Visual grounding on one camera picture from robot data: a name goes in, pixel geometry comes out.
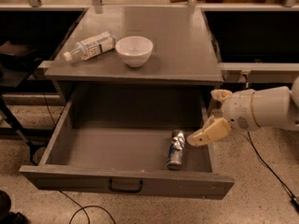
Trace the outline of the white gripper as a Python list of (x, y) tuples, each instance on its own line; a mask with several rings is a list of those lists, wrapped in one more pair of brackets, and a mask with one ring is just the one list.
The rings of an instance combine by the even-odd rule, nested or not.
[(223, 118), (209, 117), (200, 130), (187, 137), (188, 143), (200, 147), (219, 141), (226, 137), (232, 128), (239, 131), (258, 130), (259, 126), (253, 116), (252, 108), (254, 92), (255, 90), (252, 89), (235, 93), (222, 89), (211, 91), (212, 98), (223, 103), (221, 106)]

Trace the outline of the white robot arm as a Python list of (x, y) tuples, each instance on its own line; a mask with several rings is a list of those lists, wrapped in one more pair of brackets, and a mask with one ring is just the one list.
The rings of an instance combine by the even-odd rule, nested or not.
[(194, 147), (219, 141), (231, 130), (256, 131), (261, 127), (299, 130), (299, 77), (291, 89), (283, 86), (260, 91), (213, 90), (211, 96), (221, 103), (221, 108), (200, 130), (187, 137)]

